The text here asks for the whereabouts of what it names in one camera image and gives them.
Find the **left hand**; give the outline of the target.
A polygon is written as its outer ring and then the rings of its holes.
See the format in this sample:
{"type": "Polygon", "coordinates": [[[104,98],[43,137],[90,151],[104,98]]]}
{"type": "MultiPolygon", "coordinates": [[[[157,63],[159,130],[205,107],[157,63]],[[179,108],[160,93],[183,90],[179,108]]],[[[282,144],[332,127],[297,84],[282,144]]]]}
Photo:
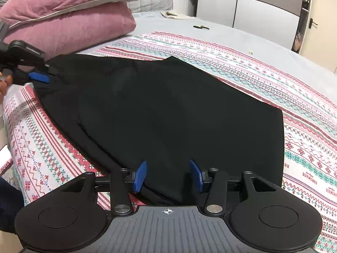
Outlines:
{"type": "Polygon", "coordinates": [[[4,97],[8,91],[8,88],[13,84],[13,77],[11,75],[5,75],[1,73],[0,79],[0,104],[3,103],[4,97]]]}

